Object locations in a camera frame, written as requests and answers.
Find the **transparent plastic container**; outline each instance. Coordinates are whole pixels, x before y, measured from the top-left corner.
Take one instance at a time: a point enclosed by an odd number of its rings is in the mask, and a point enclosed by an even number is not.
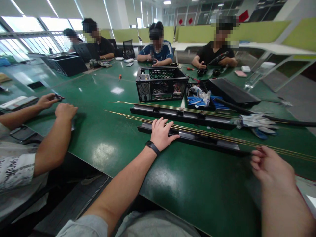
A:
[[[245,83],[245,89],[253,88],[258,81],[264,78],[267,73],[275,66],[275,63],[264,62],[260,65],[260,67],[252,74],[249,78],[247,78]]]

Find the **hand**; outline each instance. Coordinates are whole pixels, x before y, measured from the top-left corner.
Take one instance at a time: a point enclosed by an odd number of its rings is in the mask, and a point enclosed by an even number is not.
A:
[[[162,151],[167,146],[169,146],[172,141],[180,137],[180,135],[172,135],[168,137],[168,133],[171,126],[173,125],[173,121],[165,126],[167,121],[168,119],[161,117],[159,120],[155,119],[151,125],[150,140],[155,144],[159,151]]]
[[[293,167],[274,150],[261,146],[252,152],[251,165],[254,175],[265,187],[283,190],[296,189]]]
[[[230,62],[231,62],[231,58],[226,57],[226,58],[220,60],[218,62],[218,64],[221,65],[221,66],[226,66],[227,64],[230,64]]]
[[[74,107],[71,104],[59,104],[55,110],[55,115],[57,118],[62,118],[65,120],[72,120],[72,118],[77,113],[78,107]]]
[[[56,95],[54,93],[44,95],[38,100],[36,105],[42,110],[48,109],[48,108],[52,107],[53,104],[55,104],[59,101],[59,100],[54,99],[55,96]]]
[[[147,60],[148,60],[149,62],[152,61],[152,58],[151,58],[151,55],[150,55],[150,54],[147,54]]]
[[[160,61],[157,60],[157,62],[155,64],[153,64],[152,66],[160,66]]]
[[[203,63],[204,63],[204,61],[202,61],[202,62],[200,63],[200,66],[198,67],[199,69],[206,69],[206,68],[207,68],[207,66],[204,65]]]

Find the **red decoration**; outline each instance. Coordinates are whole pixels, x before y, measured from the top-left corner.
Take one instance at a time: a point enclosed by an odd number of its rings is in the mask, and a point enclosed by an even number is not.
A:
[[[244,22],[249,18],[248,10],[245,10],[240,16],[239,16],[239,23]]]

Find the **green desk divider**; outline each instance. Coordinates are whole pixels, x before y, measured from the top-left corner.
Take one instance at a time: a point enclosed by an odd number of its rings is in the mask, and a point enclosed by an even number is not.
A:
[[[100,30],[100,35],[106,39],[111,39],[110,30],[108,29]]]
[[[214,25],[181,26],[179,28],[179,43],[208,43],[213,40]]]
[[[138,43],[138,31],[137,28],[125,29],[125,30],[113,30],[113,34],[116,42],[124,42],[133,40],[133,43]]]
[[[316,51],[316,18],[302,19],[282,44]]]
[[[149,43],[149,28],[138,29],[138,35],[142,39],[143,43]]]
[[[235,27],[228,41],[246,40],[256,43],[272,43],[282,34],[291,21],[262,21],[241,23]]]
[[[173,38],[174,38],[174,27],[173,26],[164,27],[164,40],[167,40],[172,44]]]

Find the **black smartwatch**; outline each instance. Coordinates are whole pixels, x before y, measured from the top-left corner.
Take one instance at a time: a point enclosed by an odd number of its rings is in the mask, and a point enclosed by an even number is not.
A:
[[[146,146],[148,146],[148,147],[150,147],[151,149],[153,149],[154,152],[157,154],[157,156],[159,156],[160,151],[158,150],[158,148],[155,146],[155,144],[154,144],[151,140],[149,140],[149,141],[146,142]]]

